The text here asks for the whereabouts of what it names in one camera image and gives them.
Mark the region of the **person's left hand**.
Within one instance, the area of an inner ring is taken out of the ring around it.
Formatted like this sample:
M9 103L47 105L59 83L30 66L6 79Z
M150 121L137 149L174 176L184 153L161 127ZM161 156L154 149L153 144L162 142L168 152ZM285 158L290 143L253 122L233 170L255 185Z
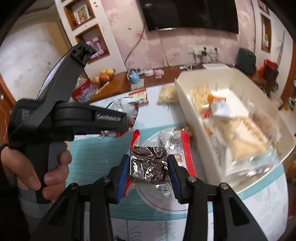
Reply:
M1 165L8 183L14 185L20 180L24 186L32 190L41 190L43 197L51 203L54 203L66 188L68 165L71 161L70 152L63 151L58 157L59 165L44 175L46 186L43 188L33 165L25 155L9 147L1 151Z

